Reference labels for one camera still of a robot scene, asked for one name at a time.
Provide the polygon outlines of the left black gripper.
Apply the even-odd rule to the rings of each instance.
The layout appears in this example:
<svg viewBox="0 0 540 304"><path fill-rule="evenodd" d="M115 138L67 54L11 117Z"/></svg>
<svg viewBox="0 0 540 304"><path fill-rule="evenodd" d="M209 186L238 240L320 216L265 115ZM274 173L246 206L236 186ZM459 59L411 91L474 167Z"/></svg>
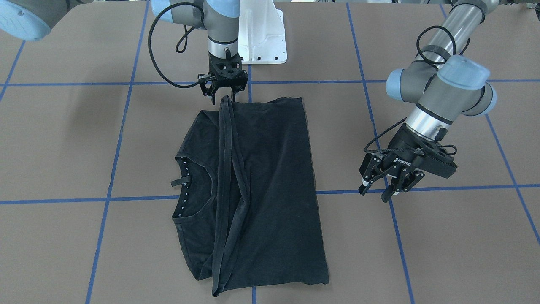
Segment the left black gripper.
<svg viewBox="0 0 540 304"><path fill-rule="evenodd" d="M370 149L374 142L395 127L399 129L387 148ZM381 194L384 203L388 203L393 195L409 192L426 175L427 171L419 169L424 154L422 147L426 142L439 144L439 137L426 137L406 123L396 123L369 141L363 148L366 156L359 168L362 175L359 194L367 194L374 182L387 176L391 177L391 183Z"/></svg>

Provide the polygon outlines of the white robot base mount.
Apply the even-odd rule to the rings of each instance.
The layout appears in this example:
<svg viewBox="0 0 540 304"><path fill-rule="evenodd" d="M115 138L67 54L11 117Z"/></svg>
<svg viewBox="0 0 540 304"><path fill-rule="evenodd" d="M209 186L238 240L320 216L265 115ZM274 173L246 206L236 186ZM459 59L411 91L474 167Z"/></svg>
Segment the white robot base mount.
<svg viewBox="0 0 540 304"><path fill-rule="evenodd" d="M272 0L241 0L238 52L243 64L287 62L284 15Z"/></svg>

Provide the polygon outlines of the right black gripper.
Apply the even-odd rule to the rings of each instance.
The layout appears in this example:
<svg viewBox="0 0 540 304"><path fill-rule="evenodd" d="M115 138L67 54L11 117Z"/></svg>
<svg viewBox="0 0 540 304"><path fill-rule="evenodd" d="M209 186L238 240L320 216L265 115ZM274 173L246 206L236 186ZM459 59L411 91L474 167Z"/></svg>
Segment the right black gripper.
<svg viewBox="0 0 540 304"><path fill-rule="evenodd" d="M216 105L215 94L219 88L231 87L231 100L235 102L239 92L243 92L248 82L248 73L242 67L240 54L226 54L219 58L209 53L209 72L198 75L199 85L203 95Z"/></svg>

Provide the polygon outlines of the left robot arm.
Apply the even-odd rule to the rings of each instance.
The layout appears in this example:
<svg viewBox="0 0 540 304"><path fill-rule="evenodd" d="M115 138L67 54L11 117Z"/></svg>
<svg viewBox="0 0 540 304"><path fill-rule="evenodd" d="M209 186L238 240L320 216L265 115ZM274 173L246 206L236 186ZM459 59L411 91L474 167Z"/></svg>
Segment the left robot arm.
<svg viewBox="0 0 540 304"><path fill-rule="evenodd" d="M475 29L488 26L486 19L506 6L529 4L528 0L453 0L441 25L422 31L416 40L416 56L409 67L392 71L386 93L414 106L393 125L397 133L384 149L365 146L359 168L358 192L365 195L372 184L390 178L381 193L388 202L393 195L410 192L426 173L449 178L457 171L457 148L440 142L455 121L485 117L517 193L539 187L539 60L531 60L532 77L502 75L464 57Z"/></svg>

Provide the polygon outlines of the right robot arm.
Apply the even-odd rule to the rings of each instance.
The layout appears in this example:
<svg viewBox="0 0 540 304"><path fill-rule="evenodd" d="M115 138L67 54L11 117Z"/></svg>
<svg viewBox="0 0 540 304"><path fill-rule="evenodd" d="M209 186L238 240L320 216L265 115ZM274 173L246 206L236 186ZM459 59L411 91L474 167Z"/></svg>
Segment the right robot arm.
<svg viewBox="0 0 540 304"><path fill-rule="evenodd" d="M154 15L153 0L2 0L1 90L10 85L127 85L138 76L179 89L197 87L218 104L228 88L234 100L248 87L248 71L238 52L238 0L166 0ZM166 67L148 49L150 38L173 30L173 54L185 53L186 41L201 50L194 59L208 67L168 79Z"/></svg>

